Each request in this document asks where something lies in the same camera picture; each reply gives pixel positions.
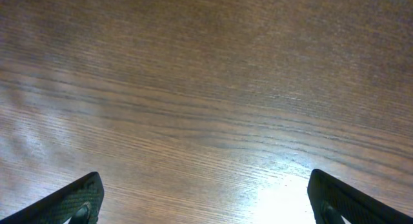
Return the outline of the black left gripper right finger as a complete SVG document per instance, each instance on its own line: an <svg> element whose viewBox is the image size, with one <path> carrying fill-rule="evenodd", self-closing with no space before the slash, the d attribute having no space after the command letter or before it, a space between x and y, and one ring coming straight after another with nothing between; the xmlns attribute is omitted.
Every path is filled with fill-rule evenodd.
<svg viewBox="0 0 413 224"><path fill-rule="evenodd" d="M412 224L412 218L320 169L310 175L307 193L317 224Z"/></svg>

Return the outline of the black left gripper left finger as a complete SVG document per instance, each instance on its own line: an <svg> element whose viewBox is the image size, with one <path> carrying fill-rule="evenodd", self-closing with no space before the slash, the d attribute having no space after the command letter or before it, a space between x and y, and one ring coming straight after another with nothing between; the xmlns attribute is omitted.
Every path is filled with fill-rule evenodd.
<svg viewBox="0 0 413 224"><path fill-rule="evenodd" d="M30 206L4 218L2 224L96 224L104 198L98 172L91 172Z"/></svg>

